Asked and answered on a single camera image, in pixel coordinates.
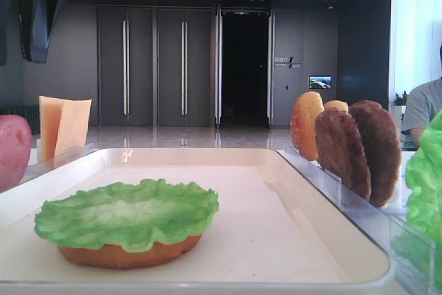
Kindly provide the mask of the cream rectangular tray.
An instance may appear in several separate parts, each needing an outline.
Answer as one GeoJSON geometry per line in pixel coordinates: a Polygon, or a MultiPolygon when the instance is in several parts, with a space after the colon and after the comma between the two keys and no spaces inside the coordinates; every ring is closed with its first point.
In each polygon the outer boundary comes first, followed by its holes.
{"type": "Polygon", "coordinates": [[[268,149],[103,149],[1,195],[2,294],[386,294],[393,275],[388,254],[268,149]],[[144,178],[218,193],[211,227],[177,260],[80,267],[36,235],[45,201],[144,178]]]}

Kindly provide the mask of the thin brown meat patty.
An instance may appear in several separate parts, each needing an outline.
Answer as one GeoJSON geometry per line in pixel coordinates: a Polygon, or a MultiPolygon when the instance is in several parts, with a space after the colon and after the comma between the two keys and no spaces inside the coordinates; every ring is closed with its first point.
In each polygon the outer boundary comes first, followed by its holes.
{"type": "Polygon", "coordinates": [[[318,163],[341,178],[343,185],[365,200],[371,195],[371,174],[355,119],[336,108],[316,118],[318,163]]]}

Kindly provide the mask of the golden bun half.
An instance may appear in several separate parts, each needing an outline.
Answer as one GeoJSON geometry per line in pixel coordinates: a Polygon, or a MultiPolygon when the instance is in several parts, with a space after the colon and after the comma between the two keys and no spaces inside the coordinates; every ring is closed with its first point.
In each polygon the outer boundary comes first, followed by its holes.
{"type": "Polygon", "coordinates": [[[290,121],[292,142],[301,156],[309,161],[318,158],[315,121],[323,111],[322,98],[319,93],[314,91],[303,93],[296,100],[292,111],[290,121]]]}
{"type": "Polygon", "coordinates": [[[324,109],[325,110],[336,109],[338,111],[348,113],[349,106],[348,106],[348,103],[340,101],[340,100],[330,100],[324,104],[324,109]]]}

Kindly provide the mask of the golden bun half right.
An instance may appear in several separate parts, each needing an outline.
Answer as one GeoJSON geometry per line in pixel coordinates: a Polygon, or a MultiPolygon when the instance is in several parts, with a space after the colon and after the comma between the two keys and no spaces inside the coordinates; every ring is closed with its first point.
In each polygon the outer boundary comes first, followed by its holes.
{"type": "Polygon", "coordinates": [[[325,110],[336,109],[338,111],[348,113],[349,106],[348,106],[348,103],[340,101],[340,100],[330,100],[324,104],[324,109],[325,110]]]}

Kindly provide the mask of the thick red tomato slice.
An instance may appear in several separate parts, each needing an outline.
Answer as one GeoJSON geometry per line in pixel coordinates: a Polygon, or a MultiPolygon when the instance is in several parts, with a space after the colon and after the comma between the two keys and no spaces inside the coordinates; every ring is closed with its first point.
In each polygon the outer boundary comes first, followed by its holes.
{"type": "Polygon", "coordinates": [[[1,116],[1,192],[16,187],[28,167],[32,133],[18,115],[1,116]]]}

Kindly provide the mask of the bun bottom under lettuce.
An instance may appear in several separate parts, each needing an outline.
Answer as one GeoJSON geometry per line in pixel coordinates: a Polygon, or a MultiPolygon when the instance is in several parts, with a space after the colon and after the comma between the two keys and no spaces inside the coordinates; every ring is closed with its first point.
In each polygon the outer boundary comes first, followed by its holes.
{"type": "Polygon", "coordinates": [[[155,242],[148,251],[128,252],[121,246],[104,245],[100,249],[58,247],[63,257],[76,265],[108,269],[135,269],[169,263],[192,250],[201,235],[189,236],[181,242],[166,245],[155,242]]]}

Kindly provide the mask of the potted plant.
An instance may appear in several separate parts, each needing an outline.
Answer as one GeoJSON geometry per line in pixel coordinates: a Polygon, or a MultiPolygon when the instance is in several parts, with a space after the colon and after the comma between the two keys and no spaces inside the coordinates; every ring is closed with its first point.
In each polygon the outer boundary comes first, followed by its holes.
{"type": "Polygon", "coordinates": [[[405,106],[407,104],[408,94],[407,91],[403,91],[402,94],[395,94],[395,98],[392,101],[392,106],[405,106]]]}

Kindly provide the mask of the wall mounted screen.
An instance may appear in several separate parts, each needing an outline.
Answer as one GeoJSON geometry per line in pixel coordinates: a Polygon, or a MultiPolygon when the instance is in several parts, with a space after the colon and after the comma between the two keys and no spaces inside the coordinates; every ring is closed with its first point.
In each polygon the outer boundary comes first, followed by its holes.
{"type": "Polygon", "coordinates": [[[311,90],[329,90],[332,88],[332,77],[329,75],[310,75],[308,88],[311,90]]]}

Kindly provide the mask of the clear holder rail long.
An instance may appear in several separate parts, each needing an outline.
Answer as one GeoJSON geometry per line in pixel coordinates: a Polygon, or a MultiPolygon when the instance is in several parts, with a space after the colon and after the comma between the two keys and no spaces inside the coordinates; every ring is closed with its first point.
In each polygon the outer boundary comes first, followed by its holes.
{"type": "Polygon", "coordinates": [[[381,208],[356,195],[337,175],[306,160],[291,146],[279,153],[390,255],[396,279],[406,294],[441,293],[441,251],[429,235],[407,221],[411,191],[405,185],[405,169],[413,152],[402,152],[394,195],[381,208]]]}
{"type": "Polygon", "coordinates": [[[96,150],[97,148],[95,148],[94,144],[75,147],[61,155],[42,162],[40,160],[40,149],[31,149],[28,166],[19,184],[23,184],[58,167],[78,160],[79,158],[82,158],[96,150]]]}

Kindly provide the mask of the orange cheese slice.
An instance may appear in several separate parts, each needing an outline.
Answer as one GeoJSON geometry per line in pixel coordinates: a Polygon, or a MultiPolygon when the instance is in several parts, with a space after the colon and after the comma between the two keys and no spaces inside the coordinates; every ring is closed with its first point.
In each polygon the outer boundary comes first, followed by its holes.
{"type": "Polygon", "coordinates": [[[40,116],[40,145],[41,161],[45,162],[55,156],[55,147],[58,140],[61,110],[65,99],[54,97],[39,97],[40,116]]]}

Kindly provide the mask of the green lettuce leaf on tray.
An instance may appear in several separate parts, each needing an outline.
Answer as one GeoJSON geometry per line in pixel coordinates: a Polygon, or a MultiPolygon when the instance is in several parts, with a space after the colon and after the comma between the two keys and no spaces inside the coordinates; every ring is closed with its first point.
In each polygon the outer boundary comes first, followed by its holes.
{"type": "Polygon", "coordinates": [[[116,245],[139,253],[157,242],[174,245],[199,236],[210,227],[218,210],[218,193],[195,182],[116,182],[44,202],[35,216],[35,232],[60,247],[116,245]]]}

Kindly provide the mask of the thick brown meat patty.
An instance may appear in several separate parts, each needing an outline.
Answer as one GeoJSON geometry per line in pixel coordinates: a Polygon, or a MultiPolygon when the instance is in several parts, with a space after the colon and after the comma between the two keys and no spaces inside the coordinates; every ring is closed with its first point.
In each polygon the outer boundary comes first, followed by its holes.
{"type": "Polygon", "coordinates": [[[398,129],[390,113],[377,102],[356,102],[349,112],[356,120],[371,173],[369,202],[382,207],[393,196],[398,180],[401,165],[398,129]]]}

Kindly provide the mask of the yellow cheese slice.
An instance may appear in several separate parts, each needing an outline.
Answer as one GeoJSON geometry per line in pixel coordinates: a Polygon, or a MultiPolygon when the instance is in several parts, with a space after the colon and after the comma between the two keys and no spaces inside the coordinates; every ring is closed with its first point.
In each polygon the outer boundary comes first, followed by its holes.
{"type": "Polygon", "coordinates": [[[55,157],[73,148],[85,145],[91,102],[91,99],[63,100],[54,152],[55,157]]]}

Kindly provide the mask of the clear holder rail right long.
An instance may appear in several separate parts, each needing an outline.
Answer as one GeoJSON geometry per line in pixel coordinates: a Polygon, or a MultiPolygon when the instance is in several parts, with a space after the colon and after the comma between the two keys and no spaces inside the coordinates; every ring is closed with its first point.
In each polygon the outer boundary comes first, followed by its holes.
{"type": "Polygon", "coordinates": [[[406,294],[441,293],[441,251],[429,235],[407,221],[411,191],[405,185],[405,169],[413,152],[402,152],[394,195],[381,208],[356,195],[337,175],[306,160],[291,146],[279,153],[390,255],[396,279],[406,294]]]}

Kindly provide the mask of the standing green lettuce leaf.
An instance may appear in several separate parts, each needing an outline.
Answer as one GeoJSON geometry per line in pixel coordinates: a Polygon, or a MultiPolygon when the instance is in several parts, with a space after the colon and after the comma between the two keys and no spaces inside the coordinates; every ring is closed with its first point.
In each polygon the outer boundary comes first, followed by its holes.
{"type": "MultiPolygon", "coordinates": [[[[441,114],[420,136],[421,147],[406,166],[405,182],[412,191],[407,201],[407,223],[429,236],[436,246],[435,284],[441,288],[441,114]]],[[[430,271],[430,246],[405,232],[394,239],[396,252],[424,274],[430,271]]]]}

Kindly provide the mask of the dark double door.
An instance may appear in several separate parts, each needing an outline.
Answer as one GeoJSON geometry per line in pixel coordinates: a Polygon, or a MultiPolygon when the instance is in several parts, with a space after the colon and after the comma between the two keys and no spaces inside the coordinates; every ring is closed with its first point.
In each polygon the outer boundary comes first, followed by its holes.
{"type": "Polygon", "coordinates": [[[212,125],[214,14],[98,7],[99,123],[212,125]]]}

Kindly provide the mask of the clear holder rail left long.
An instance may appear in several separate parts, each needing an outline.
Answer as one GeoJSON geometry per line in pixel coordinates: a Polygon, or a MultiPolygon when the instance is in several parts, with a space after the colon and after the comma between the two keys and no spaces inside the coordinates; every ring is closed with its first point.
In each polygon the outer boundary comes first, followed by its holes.
{"type": "Polygon", "coordinates": [[[28,166],[19,184],[23,184],[58,167],[78,160],[79,158],[82,158],[96,150],[97,148],[95,148],[94,144],[75,147],[61,155],[42,162],[40,160],[40,149],[31,149],[28,166]]]}

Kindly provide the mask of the seated person grey shirt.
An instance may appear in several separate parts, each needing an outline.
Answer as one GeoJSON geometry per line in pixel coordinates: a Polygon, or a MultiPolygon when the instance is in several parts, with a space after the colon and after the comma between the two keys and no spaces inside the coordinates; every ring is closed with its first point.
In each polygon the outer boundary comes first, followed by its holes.
{"type": "Polygon", "coordinates": [[[401,133],[406,151],[419,149],[419,138],[441,110],[441,76],[412,89],[407,98],[401,133]]]}

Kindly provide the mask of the golden bun half left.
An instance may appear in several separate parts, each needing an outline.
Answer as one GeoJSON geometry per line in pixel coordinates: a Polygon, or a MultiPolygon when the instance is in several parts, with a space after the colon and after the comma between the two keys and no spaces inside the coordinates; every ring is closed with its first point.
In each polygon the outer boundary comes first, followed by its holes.
{"type": "Polygon", "coordinates": [[[323,111],[322,98],[319,93],[314,91],[303,93],[296,100],[292,111],[290,121],[292,142],[301,156],[309,161],[318,158],[315,121],[323,111]]]}

